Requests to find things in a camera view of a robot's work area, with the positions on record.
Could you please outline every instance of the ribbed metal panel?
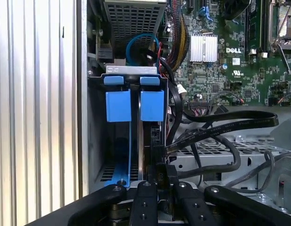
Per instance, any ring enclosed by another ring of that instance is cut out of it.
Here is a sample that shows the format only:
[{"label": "ribbed metal panel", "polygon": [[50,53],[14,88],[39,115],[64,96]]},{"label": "ribbed metal panel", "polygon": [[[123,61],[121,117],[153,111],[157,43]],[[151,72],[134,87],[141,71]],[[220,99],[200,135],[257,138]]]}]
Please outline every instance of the ribbed metal panel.
[{"label": "ribbed metal panel", "polygon": [[0,226],[78,198],[75,12],[75,0],[0,0]]}]

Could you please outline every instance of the metal grille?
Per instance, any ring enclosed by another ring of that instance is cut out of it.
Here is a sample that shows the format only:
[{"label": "metal grille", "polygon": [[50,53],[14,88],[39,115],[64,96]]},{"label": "metal grille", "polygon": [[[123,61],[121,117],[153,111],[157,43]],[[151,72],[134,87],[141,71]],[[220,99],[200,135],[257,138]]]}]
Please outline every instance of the metal grille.
[{"label": "metal grille", "polygon": [[[234,146],[240,151],[245,153],[252,153],[258,151],[264,153],[265,151],[278,151],[278,152],[286,152],[288,150],[275,147],[271,145],[271,141],[264,141],[264,142],[232,142]],[[199,154],[207,155],[207,154],[227,154],[229,149],[226,148],[224,145],[218,142],[211,142],[211,143],[198,143],[197,150]],[[191,150],[182,149],[179,151],[184,155],[193,155]]]},{"label": "metal grille", "polygon": [[[116,48],[124,48],[132,37],[141,33],[157,33],[166,0],[156,1],[110,1],[105,9],[112,26]],[[138,40],[134,47],[147,48],[150,37]]]},{"label": "metal grille", "polygon": [[[109,164],[104,167],[104,170],[100,179],[101,182],[112,180],[115,166],[116,166],[115,164]],[[130,181],[132,182],[136,180],[138,180],[138,165],[132,164]]]}]

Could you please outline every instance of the red wire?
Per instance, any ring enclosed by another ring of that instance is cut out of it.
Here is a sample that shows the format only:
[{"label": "red wire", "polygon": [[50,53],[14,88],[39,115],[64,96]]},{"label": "red wire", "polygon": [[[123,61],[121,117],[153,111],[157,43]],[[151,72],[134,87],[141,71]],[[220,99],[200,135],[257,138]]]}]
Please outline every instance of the red wire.
[{"label": "red wire", "polygon": [[[159,43],[159,50],[158,50],[158,59],[160,59],[161,48],[162,48],[162,43],[160,42]],[[159,60],[159,72],[160,72],[161,75],[163,75],[162,72],[161,72],[162,71],[161,69],[162,69],[162,64],[161,64],[161,62]]]}]

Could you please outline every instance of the black data cable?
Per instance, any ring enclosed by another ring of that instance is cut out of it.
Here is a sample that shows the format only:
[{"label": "black data cable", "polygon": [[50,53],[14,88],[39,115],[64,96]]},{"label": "black data cable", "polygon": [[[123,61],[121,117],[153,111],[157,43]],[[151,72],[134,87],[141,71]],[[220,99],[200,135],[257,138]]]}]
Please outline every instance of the black data cable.
[{"label": "black data cable", "polygon": [[[280,155],[277,155],[275,156],[274,160],[275,162],[284,158],[284,157],[291,157],[291,152],[288,152],[288,153],[283,153],[283,154],[280,154]],[[233,187],[235,185],[238,185],[246,180],[249,180],[251,179],[252,177],[258,175],[258,173],[260,171],[262,171],[263,169],[269,167],[271,164],[271,161],[268,160],[268,161],[265,161],[263,164],[259,165],[258,167],[252,169],[250,172],[246,173],[245,175],[241,176],[240,178],[237,178],[231,182],[229,182],[228,184],[226,184],[227,187]]]},{"label": "black data cable", "polygon": [[167,71],[170,82],[176,86],[176,84],[174,82],[174,75],[173,75],[173,71],[172,71],[171,67],[168,65],[168,63],[162,57],[160,57],[159,60],[160,60],[161,65]]},{"label": "black data cable", "polygon": [[266,128],[273,127],[279,124],[278,116],[274,113],[263,112],[263,111],[238,111],[238,112],[228,112],[224,114],[208,115],[202,117],[190,117],[185,115],[187,119],[196,122],[214,122],[214,121],[224,121],[224,120],[234,120],[234,119],[249,119],[243,121],[235,121],[207,129],[205,131],[193,134],[185,139],[179,140],[171,145],[165,147],[166,154],[171,154],[182,148],[185,148],[193,143],[207,139],[209,137],[217,136],[223,133],[228,133],[236,130],[243,129],[256,129],[256,128]]},{"label": "black data cable", "polygon": [[270,160],[270,170],[268,172],[267,178],[265,179],[263,185],[261,188],[259,189],[255,189],[255,190],[247,190],[247,189],[238,189],[238,188],[232,188],[232,187],[227,187],[228,189],[230,189],[233,192],[239,192],[239,193],[245,193],[245,194],[254,194],[254,193],[259,193],[262,192],[263,190],[265,190],[267,188],[267,186],[269,185],[272,176],[274,174],[274,170],[275,170],[275,159],[273,154],[270,151],[265,151],[264,152],[264,157],[266,159],[266,161]]},{"label": "black data cable", "polygon": [[175,136],[175,133],[178,127],[180,126],[182,116],[183,116],[183,102],[181,100],[181,97],[179,95],[177,88],[171,82],[168,83],[168,88],[174,100],[175,117],[174,117],[173,126],[171,127],[166,139],[166,145],[170,145],[173,142],[173,138]]},{"label": "black data cable", "polygon": [[[202,162],[201,162],[200,156],[199,156],[199,154],[198,154],[196,144],[192,144],[192,145],[190,145],[190,148],[191,148],[191,150],[192,150],[192,153],[193,153],[194,159],[195,159],[195,161],[196,161],[196,163],[197,163],[197,167],[198,167],[198,168],[201,168],[201,167],[202,167]],[[198,188],[200,187],[202,180],[203,180],[203,175],[201,174],[201,175],[200,175],[200,179],[199,179],[198,184],[197,184],[197,187],[198,187]]]},{"label": "black data cable", "polygon": [[190,178],[190,177],[207,174],[207,173],[232,172],[232,171],[237,170],[240,167],[241,159],[240,159],[239,151],[236,149],[236,147],[223,136],[213,136],[212,138],[222,143],[230,150],[230,152],[233,154],[233,159],[234,159],[233,163],[228,163],[227,165],[204,166],[204,167],[200,167],[198,169],[192,169],[189,171],[178,171],[179,179]]}]

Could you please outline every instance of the capacitor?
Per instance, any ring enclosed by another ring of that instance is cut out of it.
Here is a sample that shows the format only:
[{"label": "capacitor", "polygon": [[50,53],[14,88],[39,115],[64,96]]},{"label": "capacitor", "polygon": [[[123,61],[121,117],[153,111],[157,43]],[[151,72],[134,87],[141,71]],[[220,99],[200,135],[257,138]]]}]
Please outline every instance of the capacitor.
[{"label": "capacitor", "polygon": [[222,65],[220,66],[220,70],[221,70],[222,72],[225,72],[227,69],[228,69],[228,65],[227,65],[227,64],[222,64]]}]

